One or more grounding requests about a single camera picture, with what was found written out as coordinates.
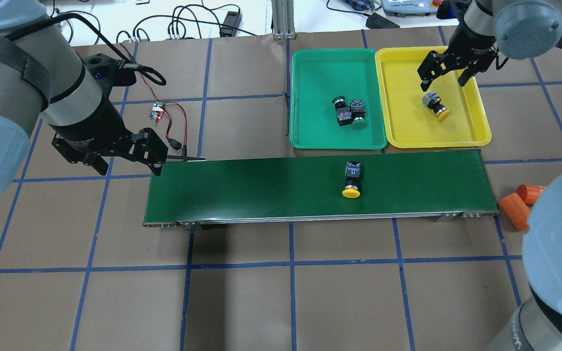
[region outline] black and yellow object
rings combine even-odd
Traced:
[[[361,175],[361,162],[346,162],[346,185],[341,195],[347,198],[357,198],[361,195],[359,190],[359,177]]]
[[[422,105],[424,107],[433,110],[433,113],[437,116],[438,120],[444,120],[448,115],[450,115],[450,110],[446,106],[441,104],[442,98],[437,95],[434,91],[426,93],[422,97]]]

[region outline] cable connector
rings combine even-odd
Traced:
[[[181,143],[177,140],[174,140],[173,138],[168,139],[168,144],[170,145],[170,147],[175,149],[175,151],[179,151],[181,149]]]

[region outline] yellow tray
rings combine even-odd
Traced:
[[[387,140],[395,147],[484,146],[491,131],[476,80],[464,86],[457,83],[460,71],[437,78],[429,91],[442,98],[452,113],[442,121],[422,106],[425,92],[420,88],[417,69],[428,54],[443,52],[446,46],[395,47],[377,51],[377,76]]]

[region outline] green tray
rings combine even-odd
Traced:
[[[359,198],[341,195],[348,160],[361,162]],[[143,225],[495,213],[480,151],[461,150],[169,162],[151,176]]]
[[[363,100],[367,125],[340,127],[333,98]],[[299,50],[292,56],[290,142],[297,149],[378,150],[387,145],[375,51]]]

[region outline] white surface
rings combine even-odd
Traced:
[[[42,0],[47,7],[47,13],[51,14],[51,0]],[[81,10],[87,11],[99,18],[101,21],[101,31],[111,42],[116,42],[116,33],[126,30],[131,34],[133,27],[139,20],[155,14],[172,14],[172,9],[178,5],[200,4],[200,0],[150,0],[149,4],[136,5],[135,0],[90,0],[89,2],[79,2],[78,0],[56,0],[56,7],[60,11]],[[242,23],[240,28],[257,35],[272,33],[270,23],[272,21],[272,0],[205,0],[205,6],[214,8],[228,3],[234,3],[242,9]],[[335,32],[353,31],[366,29],[366,16],[359,14],[340,13],[326,8],[326,0],[294,0],[294,26],[297,33],[300,32]],[[330,7],[352,11],[348,5],[341,0],[331,0]],[[216,22],[214,17],[204,9],[192,8],[197,18]],[[234,6],[224,7],[214,11],[222,22],[227,11],[235,11]],[[189,11],[184,11],[182,17],[191,18]],[[91,22],[94,18],[84,15]],[[458,22],[455,19],[439,20],[435,16],[406,16],[404,18],[384,16],[397,23],[400,27],[427,27],[427,26],[453,26]],[[170,18],[153,18],[145,21],[140,27],[149,33],[153,41],[165,40],[168,38],[166,27]],[[95,42],[96,36],[80,22],[71,21],[74,29],[72,45],[91,45]],[[196,24],[186,22],[187,36],[199,37]],[[71,31],[63,22],[62,35],[69,38]],[[218,26],[201,24],[201,34],[203,38],[214,38],[218,36]]]

